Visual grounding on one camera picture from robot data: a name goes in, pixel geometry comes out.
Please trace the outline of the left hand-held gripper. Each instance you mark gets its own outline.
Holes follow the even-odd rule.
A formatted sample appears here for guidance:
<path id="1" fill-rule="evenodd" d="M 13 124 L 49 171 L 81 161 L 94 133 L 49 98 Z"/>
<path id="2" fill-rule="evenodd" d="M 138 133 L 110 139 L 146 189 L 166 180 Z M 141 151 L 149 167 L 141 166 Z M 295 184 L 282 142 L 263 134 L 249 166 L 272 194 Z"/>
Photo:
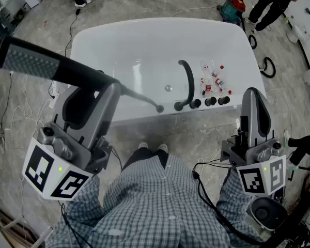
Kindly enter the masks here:
<path id="1" fill-rule="evenodd" d="M 44 199 L 72 200 L 106 169 L 111 146 L 96 139 L 107 134 L 119 98 L 118 83 L 99 92 L 71 86 L 58 98 L 53 122 L 31 139 L 22 170 Z"/>

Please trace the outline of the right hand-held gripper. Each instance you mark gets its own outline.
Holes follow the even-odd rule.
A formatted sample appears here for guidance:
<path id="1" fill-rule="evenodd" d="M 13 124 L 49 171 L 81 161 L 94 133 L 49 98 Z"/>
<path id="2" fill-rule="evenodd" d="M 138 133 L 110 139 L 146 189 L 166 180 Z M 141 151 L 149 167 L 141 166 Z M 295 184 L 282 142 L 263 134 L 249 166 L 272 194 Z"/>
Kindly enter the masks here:
<path id="1" fill-rule="evenodd" d="M 269 196 L 286 180 L 286 157 L 279 140 L 271 138 L 269 103 L 256 88 L 243 94 L 238 134 L 222 142 L 220 161 L 238 173 L 243 193 Z"/>

